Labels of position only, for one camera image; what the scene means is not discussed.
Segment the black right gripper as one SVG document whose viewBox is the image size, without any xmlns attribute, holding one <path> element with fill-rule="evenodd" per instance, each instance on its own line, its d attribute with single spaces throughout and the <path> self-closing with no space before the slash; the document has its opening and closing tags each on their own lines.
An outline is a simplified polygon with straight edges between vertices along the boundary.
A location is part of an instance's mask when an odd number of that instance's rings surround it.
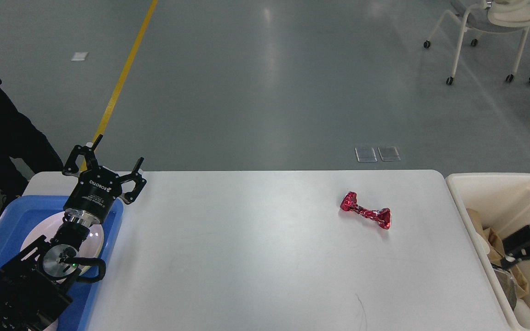
<svg viewBox="0 0 530 331">
<path fill-rule="evenodd" d="M 519 262 L 530 260 L 530 225 L 510 234 L 502 243 L 505 256 L 501 259 L 500 268 L 510 269 Z"/>
</svg>

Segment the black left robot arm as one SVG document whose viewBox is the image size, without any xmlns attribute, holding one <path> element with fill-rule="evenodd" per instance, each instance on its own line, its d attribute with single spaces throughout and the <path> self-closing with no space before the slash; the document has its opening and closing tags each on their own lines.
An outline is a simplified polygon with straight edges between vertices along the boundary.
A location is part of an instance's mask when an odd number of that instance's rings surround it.
<svg viewBox="0 0 530 331">
<path fill-rule="evenodd" d="M 143 157 L 124 175 L 100 165 L 95 149 L 102 138 L 76 145 L 63 167 L 63 175 L 77 183 L 54 236 L 40 235 L 0 267 L 0 331 L 43 331 L 72 303 L 68 291 L 74 283 L 105 277 L 105 261 L 82 254 L 82 243 L 91 226 L 105 222 L 116 200 L 130 205 L 147 181 L 140 173 Z"/>
</svg>

